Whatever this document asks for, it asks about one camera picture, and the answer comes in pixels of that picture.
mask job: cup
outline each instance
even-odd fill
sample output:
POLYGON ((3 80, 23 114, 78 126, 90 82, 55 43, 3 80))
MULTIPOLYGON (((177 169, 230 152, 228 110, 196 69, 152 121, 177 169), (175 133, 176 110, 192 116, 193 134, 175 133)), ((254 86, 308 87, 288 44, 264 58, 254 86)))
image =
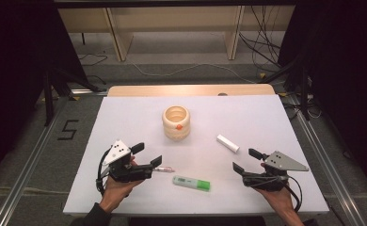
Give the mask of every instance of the cup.
POLYGON ((180 105, 173 105, 163 113, 164 134, 173 140, 181 140, 190 133, 189 111, 180 105))

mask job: gray floor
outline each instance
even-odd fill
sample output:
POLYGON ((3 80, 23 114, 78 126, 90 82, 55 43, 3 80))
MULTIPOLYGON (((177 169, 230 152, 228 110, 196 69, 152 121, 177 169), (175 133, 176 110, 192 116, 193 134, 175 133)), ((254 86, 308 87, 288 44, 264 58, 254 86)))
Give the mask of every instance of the gray floor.
MULTIPOLYGON (((279 44, 283 34, 274 32, 274 43, 279 44)), ((251 32, 245 35, 255 37, 251 32)), ((254 62, 267 70, 276 69, 271 64, 265 64, 266 61, 260 56, 254 58, 241 41, 236 59, 227 60, 222 34, 217 32, 137 33, 125 62, 117 62, 111 38, 107 34, 86 34, 86 45, 82 44, 80 34, 71 34, 71 38, 80 57, 86 54, 98 55, 86 56, 82 64, 89 75, 88 80, 105 88, 115 85, 254 83, 260 80, 260 73, 270 74, 254 67, 254 62), (104 61, 92 65, 104 58, 104 61), (106 85, 91 75, 101 77, 106 85)), ((260 50, 269 54, 265 48, 260 50)), ((283 79, 272 83, 276 92, 283 92, 283 79)), ((72 84, 72 88, 81 87, 72 84)), ((55 105, 60 107, 60 113, 49 132, 38 162, 34 164, 32 174, 25 175, 29 180, 23 187, 23 195, 10 210, 12 215, 7 220, 8 225, 69 225, 72 220, 71 216, 63 215, 62 210, 96 120, 102 96, 83 95, 78 100, 64 102, 64 105, 62 101, 55 101, 55 105), (69 126, 77 132, 72 140, 60 140, 70 135, 62 132, 68 120, 76 121, 69 126)), ((288 103, 291 100, 282 98, 282 101, 288 103)), ((295 111, 287 109, 287 114, 292 117, 295 111)), ((45 105, 40 97, 30 117, 14 149, 0 165, 0 211, 27 159, 30 159, 33 150, 38 149, 37 142, 44 131, 45 122, 45 105)), ((351 225, 353 221, 331 185, 299 117, 292 120, 292 126, 324 196, 345 224, 351 225)), ((356 162, 343 156, 345 147, 324 114, 319 118, 311 118, 311 126, 359 210, 364 220, 363 225, 367 225, 367 180, 361 169, 356 162)), ((317 218, 320 225, 342 225, 333 211, 320 216, 300 216, 303 219, 317 218)), ((276 216, 265 216, 265 219, 267 225, 283 225, 276 216)), ((127 225, 127 222, 127 218, 113 218, 111 225, 127 225)))

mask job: green marker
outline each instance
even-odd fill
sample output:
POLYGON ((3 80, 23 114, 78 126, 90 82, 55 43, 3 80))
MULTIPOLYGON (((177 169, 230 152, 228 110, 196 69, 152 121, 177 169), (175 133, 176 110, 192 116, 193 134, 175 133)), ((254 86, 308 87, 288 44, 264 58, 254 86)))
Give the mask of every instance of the green marker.
POLYGON ((174 178, 172 179, 172 183, 176 186, 185 186, 189 188, 195 188, 197 190, 210 190, 210 182, 183 176, 174 176, 174 178))

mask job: white table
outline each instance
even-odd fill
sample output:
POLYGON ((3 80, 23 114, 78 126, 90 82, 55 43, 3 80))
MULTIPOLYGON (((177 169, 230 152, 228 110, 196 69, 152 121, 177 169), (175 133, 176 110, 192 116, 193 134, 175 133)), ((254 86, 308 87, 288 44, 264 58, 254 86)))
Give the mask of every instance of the white table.
MULTIPOLYGON (((64 208, 65 214, 89 212, 101 194, 95 187, 100 159, 120 138, 128 146, 145 142, 136 163, 149 164, 162 155, 162 166, 175 173, 154 172, 137 186, 113 213, 120 216, 244 216, 274 211, 263 197, 245 187, 232 162, 246 171, 262 173, 261 161, 248 148, 270 154, 280 151, 309 166, 277 95, 105 97, 80 168, 64 208), (191 133, 182 141, 168 139, 161 121, 170 105, 183 105, 191 113, 191 133), (216 141, 223 135, 240 147, 233 153, 216 141), (209 192, 175 186, 173 175, 211 182, 209 192)), ((303 190, 300 212, 321 214, 327 205, 311 171, 289 171, 303 190)), ((299 195, 295 182, 291 188, 299 195)))

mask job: pen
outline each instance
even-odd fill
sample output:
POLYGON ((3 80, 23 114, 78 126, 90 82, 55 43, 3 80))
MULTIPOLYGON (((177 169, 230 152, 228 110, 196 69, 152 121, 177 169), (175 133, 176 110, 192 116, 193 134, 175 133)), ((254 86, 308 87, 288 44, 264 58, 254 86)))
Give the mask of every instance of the pen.
POLYGON ((158 168, 154 168, 153 171, 174 172, 175 169, 173 169, 171 167, 158 167, 158 168))

